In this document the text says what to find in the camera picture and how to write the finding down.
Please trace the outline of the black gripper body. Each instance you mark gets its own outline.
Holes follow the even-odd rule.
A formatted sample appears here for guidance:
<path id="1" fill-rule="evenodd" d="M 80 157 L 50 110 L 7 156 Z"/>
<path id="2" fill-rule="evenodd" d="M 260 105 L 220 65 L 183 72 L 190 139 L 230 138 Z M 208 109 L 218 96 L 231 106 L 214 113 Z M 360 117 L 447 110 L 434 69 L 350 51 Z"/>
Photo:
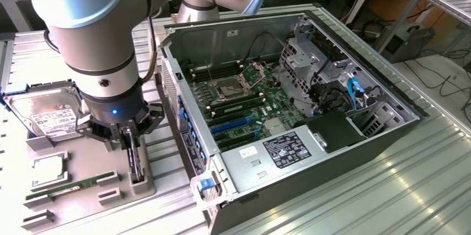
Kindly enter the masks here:
<path id="1" fill-rule="evenodd" d="M 92 128 L 110 129 L 111 124 L 128 124 L 130 120 L 142 121 L 148 115 L 148 104 L 144 100 L 142 87 L 132 87 L 114 97 L 92 97 L 82 93 L 90 109 Z"/>

